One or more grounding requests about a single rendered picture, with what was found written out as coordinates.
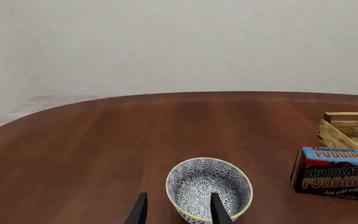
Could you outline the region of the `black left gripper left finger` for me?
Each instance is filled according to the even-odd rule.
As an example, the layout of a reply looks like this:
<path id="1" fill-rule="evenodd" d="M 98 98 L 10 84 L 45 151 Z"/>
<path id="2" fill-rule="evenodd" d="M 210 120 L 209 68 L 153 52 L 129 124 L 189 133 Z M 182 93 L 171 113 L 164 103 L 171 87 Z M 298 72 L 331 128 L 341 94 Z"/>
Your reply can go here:
<path id="1" fill-rule="evenodd" d="M 147 211 L 148 211 L 147 193 L 142 192 L 139 194 L 135 202 L 135 205 L 133 206 L 124 224 L 146 224 Z"/>

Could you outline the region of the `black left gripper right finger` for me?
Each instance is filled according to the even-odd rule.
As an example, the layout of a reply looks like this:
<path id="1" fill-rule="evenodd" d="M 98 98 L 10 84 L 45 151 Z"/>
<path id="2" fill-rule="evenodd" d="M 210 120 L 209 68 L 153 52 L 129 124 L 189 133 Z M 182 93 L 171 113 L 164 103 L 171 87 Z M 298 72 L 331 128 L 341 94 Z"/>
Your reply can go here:
<path id="1" fill-rule="evenodd" d="M 232 224 L 232 220 L 217 193 L 211 194 L 211 218 L 213 224 Z"/>

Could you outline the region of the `wooden slat tray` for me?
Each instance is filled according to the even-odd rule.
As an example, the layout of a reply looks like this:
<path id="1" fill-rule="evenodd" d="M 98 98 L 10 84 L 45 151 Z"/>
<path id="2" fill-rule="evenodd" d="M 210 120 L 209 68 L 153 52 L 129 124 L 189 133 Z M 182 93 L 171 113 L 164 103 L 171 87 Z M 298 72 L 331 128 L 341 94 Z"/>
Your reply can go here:
<path id="1" fill-rule="evenodd" d="M 325 147 L 358 149 L 358 112 L 326 112 L 318 128 Z"/>

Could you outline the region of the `chocolate pudding box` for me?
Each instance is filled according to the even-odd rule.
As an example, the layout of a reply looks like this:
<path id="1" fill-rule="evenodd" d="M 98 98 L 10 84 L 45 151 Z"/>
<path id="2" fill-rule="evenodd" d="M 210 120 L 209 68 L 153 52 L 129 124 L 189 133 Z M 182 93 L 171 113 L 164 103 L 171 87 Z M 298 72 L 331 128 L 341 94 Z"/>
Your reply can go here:
<path id="1" fill-rule="evenodd" d="M 358 200 L 358 149 L 300 147 L 290 182 L 300 194 Z"/>

